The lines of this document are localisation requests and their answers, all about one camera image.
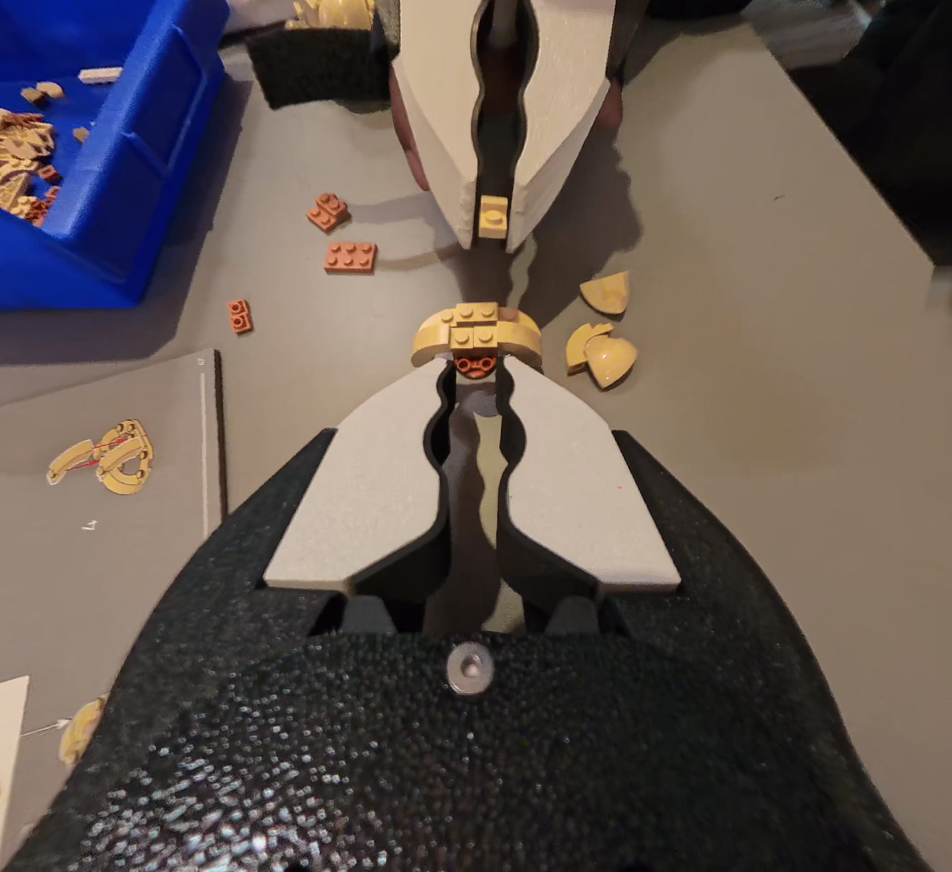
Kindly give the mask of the orange plate brick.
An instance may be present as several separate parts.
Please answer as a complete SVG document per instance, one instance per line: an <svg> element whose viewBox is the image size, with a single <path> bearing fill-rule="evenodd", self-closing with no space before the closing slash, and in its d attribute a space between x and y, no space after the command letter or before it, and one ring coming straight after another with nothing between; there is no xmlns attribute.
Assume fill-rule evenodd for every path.
<svg viewBox="0 0 952 872"><path fill-rule="evenodd" d="M371 275L377 254L376 243L331 241L327 244L324 271L331 275Z"/></svg>

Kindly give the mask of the person's black jacket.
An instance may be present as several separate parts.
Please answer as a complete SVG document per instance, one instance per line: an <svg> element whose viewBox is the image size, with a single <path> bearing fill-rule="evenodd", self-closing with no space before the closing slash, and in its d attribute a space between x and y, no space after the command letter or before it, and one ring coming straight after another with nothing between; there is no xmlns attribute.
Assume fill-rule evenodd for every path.
<svg viewBox="0 0 952 872"><path fill-rule="evenodd" d="M753 0L744 17L949 272L951 0Z"/></svg>

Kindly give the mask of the tan quarter-round brick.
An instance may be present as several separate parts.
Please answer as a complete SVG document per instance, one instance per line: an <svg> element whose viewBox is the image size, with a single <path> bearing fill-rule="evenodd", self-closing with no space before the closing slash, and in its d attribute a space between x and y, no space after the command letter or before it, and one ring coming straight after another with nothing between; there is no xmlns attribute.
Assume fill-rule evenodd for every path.
<svg viewBox="0 0 952 872"><path fill-rule="evenodd" d="M617 387L635 366L638 355L634 344L609 334L593 336L585 345L586 362L600 390Z"/></svg>
<svg viewBox="0 0 952 872"><path fill-rule="evenodd" d="M601 278L581 283L579 292L593 310L605 316L616 317L625 313L629 301L630 277L628 271L620 271Z"/></svg>

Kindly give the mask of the blue plastic bin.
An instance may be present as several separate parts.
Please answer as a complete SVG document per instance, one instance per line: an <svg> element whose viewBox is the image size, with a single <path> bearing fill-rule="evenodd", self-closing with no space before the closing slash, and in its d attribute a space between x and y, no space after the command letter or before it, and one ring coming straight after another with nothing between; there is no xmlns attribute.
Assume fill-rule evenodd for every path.
<svg viewBox="0 0 952 872"><path fill-rule="evenodd" d="M224 77L226 0L1 0L2 118L49 126L59 188L39 224L2 212L3 311L142 298Z"/></svg>

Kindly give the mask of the tan curved brick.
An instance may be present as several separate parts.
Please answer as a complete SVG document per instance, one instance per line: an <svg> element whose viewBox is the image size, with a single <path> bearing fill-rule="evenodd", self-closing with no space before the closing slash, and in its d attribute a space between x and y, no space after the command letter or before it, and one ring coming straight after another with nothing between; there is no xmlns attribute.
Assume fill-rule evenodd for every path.
<svg viewBox="0 0 952 872"><path fill-rule="evenodd" d="M565 346L565 368L568 375L582 372L589 365L586 349L589 342L601 336L607 336L613 330L610 322L597 324L585 323L569 337Z"/></svg>

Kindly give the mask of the large tan arch brick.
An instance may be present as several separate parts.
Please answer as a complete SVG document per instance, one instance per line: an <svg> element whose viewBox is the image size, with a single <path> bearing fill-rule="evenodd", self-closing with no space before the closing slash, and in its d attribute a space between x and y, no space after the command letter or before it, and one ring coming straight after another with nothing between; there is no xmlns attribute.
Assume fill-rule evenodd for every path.
<svg viewBox="0 0 952 872"><path fill-rule="evenodd" d="M424 321L413 338L411 364L422 366L437 356L464 351L495 353L498 359L511 355L542 370L541 331L535 321L515 307L499 305L495 326L453 327L453 308L446 308Z"/></svg>

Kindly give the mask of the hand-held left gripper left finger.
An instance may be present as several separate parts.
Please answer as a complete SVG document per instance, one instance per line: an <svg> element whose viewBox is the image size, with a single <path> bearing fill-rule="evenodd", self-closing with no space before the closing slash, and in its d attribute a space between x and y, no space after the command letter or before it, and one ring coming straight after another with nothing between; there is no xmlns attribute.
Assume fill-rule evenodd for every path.
<svg viewBox="0 0 952 872"><path fill-rule="evenodd" d="M433 593L449 558L453 367L432 361L346 417L264 573L274 588Z"/></svg>

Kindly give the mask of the pile of small toy bricks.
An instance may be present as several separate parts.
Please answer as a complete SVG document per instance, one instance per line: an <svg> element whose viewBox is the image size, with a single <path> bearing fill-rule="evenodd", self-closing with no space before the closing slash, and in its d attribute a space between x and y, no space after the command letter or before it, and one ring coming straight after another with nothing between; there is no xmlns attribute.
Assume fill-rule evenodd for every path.
<svg viewBox="0 0 952 872"><path fill-rule="evenodd" d="M1 109L3 213L41 228L123 71L121 66L81 69L69 80L17 89L26 107Z"/></svg>

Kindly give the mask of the grey instruction booklet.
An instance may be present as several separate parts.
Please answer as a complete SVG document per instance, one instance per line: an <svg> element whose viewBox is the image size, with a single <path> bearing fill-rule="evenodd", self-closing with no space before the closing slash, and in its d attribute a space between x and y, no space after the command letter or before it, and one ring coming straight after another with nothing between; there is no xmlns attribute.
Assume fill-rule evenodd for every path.
<svg viewBox="0 0 952 872"><path fill-rule="evenodd" d="M2 864L225 511L213 349L1 410Z"/></svg>

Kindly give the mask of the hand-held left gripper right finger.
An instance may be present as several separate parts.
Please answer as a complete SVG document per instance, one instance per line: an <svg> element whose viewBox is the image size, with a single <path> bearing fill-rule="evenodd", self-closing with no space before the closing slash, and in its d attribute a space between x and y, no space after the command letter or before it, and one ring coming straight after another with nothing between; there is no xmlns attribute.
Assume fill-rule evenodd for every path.
<svg viewBox="0 0 952 872"><path fill-rule="evenodd" d="M497 369L497 552L517 593L671 593L681 576L610 426L516 358Z"/></svg>

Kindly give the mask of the orange small brick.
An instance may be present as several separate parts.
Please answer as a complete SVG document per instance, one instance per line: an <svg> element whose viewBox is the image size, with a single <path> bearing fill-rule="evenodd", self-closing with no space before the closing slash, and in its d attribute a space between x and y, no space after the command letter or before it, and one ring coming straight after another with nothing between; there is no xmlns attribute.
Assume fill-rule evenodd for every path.
<svg viewBox="0 0 952 872"><path fill-rule="evenodd" d="M351 220L348 204L330 191L319 194L306 214L306 219L322 233L332 234L342 224Z"/></svg>

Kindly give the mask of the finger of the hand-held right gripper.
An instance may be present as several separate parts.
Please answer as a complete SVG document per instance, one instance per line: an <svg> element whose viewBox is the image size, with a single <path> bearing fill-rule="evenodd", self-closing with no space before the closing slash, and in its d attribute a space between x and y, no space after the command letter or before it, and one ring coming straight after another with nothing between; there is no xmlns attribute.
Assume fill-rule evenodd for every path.
<svg viewBox="0 0 952 872"><path fill-rule="evenodd" d="M522 92L525 141L515 165L506 250L541 222L565 185L609 88L616 0L527 0L536 36Z"/></svg>
<svg viewBox="0 0 952 872"><path fill-rule="evenodd" d="M400 0L394 72L422 170L463 248L474 236L481 101L474 38L486 0Z"/></svg>

